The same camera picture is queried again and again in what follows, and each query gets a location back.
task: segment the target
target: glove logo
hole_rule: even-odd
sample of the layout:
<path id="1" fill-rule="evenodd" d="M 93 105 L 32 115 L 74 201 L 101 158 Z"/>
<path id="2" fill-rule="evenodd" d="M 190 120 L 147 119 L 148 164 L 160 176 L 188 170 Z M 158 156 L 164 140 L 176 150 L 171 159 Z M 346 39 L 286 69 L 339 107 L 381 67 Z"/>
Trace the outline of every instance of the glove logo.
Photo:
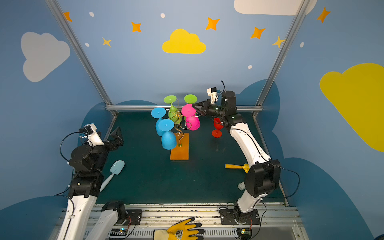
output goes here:
<path id="1" fill-rule="evenodd" d="M 177 240 L 181 240 L 182 236 L 183 236 L 183 230 L 177 230 L 177 232 L 176 232 Z"/>

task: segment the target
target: yellow star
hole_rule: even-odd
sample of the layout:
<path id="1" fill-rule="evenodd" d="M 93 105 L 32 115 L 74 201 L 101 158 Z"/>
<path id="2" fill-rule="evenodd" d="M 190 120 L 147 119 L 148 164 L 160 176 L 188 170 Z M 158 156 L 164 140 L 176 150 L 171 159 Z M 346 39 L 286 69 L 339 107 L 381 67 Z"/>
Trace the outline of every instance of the yellow star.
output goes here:
<path id="1" fill-rule="evenodd" d="M 219 19 L 212 20 L 212 19 L 208 18 L 208 26 L 205 30 L 213 29 L 216 31 L 216 24 L 218 21 L 219 21 Z"/>
<path id="2" fill-rule="evenodd" d="M 103 40 L 104 40 L 103 45 L 108 45 L 109 47 L 111 47 L 111 46 L 109 45 L 109 42 L 112 41 L 112 40 L 107 41 L 107 40 L 105 40 L 104 38 L 103 38 Z"/>
<path id="3" fill-rule="evenodd" d="M 273 46 L 273 45 L 277 45 L 277 46 L 280 48 L 281 43 L 284 42 L 284 41 L 285 41 L 285 39 L 281 40 L 281 39 L 280 39 L 280 36 L 278 36 L 278 37 L 277 37 L 277 42 L 274 43 L 274 44 L 272 44 L 272 46 Z"/>
<path id="4" fill-rule="evenodd" d="M 330 14 L 330 13 L 331 13 L 330 11 L 328 12 L 328 11 L 324 8 L 323 12 L 322 12 L 321 15 L 317 18 L 317 20 L 321 20 L 321 23 L 323 23 L 325 17 L 328 16 L 328 14 Z"/>
<path id="5" fill-rule="evenodd" d="M 64 16 L 65 16 L 65 18 L 68 20 L 68 21 L 72 21 L 72 19 L 70 18 L 70 12 L 66 12 L 66 13 L 64 13 Z"/>
<path id="6" fill-rule="evenodd" d="M 135 24 L 133 22 L 131 22 L 131 23 L 132 23 L 132 26 L 133 26 L 132 32 L 134 32 L 134 31 L 141 32 L 141 30 L 140 30 L 141 23 L 138 23 L 138 24 Z"/>
<path id="7" fill-rule="evenodd" d="M 255 28 L 255 32 L 253 33 L 251 38 L 258 38 L 258 39 L 260 39 L 262 37 L 262 33 L 263 33 L 264 30 L 265 30 L 265 28 L 264 29 Z"/>

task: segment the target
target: white cloud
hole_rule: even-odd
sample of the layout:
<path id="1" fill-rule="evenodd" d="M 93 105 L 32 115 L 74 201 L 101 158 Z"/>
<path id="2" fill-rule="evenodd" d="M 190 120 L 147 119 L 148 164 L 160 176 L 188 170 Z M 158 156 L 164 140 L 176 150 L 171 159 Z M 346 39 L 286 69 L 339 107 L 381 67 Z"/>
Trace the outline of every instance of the white cloud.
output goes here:
<path id="1" fill-rule="evenodd" d="M 26 58 L 23 72 L 31 82 L 41 81 L 70 56 L 68 44 L 49 33 L 24 33 L 22 51 Z"/>
<path id="2" fill-rule="evenodd" d="M 308 14 L 317 0 L 310 0 Z M 235 0 L 235 10 L 242 14 L 296 15 L 301 0 Z"/>

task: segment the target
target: robotic arm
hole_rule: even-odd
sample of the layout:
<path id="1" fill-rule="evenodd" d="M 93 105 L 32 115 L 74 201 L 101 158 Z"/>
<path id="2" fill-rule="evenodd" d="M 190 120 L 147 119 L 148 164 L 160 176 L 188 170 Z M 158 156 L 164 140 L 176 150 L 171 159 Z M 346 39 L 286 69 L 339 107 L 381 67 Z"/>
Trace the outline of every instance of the robotic arm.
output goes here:
<path id="1" fill-rule="evenodd" d="M 272 160 L 263 151 L 253 137 L 241 114 L 237 113 L 236 94 L 224 91 L 221 95 L 221 105 L 215 104 L 216 88 L 207 91 L 211 99 L 193 104 L 192 106 L 204 116 L 218 117 L 221 124 L 237 141 L 250 167 L 245 180 L 245 191 L 238 199 L 234 208 L 235 220 L 245 223 L 252 216 L 255 206 L 279 186 L 280 162 Z"/>
<path id="2" fill-rule="evenodd" d="M 108 153 L 124 144 L 119 127 L 111 133 L 112 140 L 109 141 L 102 141 L 96 130 L 93 123 L 79 129 L 88 141 L 72 151 L 68 162 L 74 167 L 76 174 L 71 182 L 67 212 L 58 240 L 83 239 L 89 215 L 104 180 L 101 172 Z M 107 203 L 102 209 L 100 220 L 87 239 L 104 240 L 114 224 L 123 223 L 125 220 L 126 211 L 123 202 Z"/>

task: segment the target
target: yellow cloud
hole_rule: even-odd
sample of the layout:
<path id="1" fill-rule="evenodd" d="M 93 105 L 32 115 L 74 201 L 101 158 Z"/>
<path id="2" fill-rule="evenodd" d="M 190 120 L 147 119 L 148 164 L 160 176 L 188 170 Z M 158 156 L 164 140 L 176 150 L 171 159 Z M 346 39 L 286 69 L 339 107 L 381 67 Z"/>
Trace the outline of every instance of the yellow cloud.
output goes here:
<path id="1" fill-rule="evenodd" d="M 184 29 L 176 29 L 169 37 L 169 41 L 163 43 L 163 51 L 166 53 L 203 53 L 207 47 L 200 42 L 196 34 Z"/>
<path id="2" fill-rule="evenodd" d="M 362 63 L 343 74 L 329 72 L 320 88 L 364 142 L 384 152 L 384 67 Z"/>

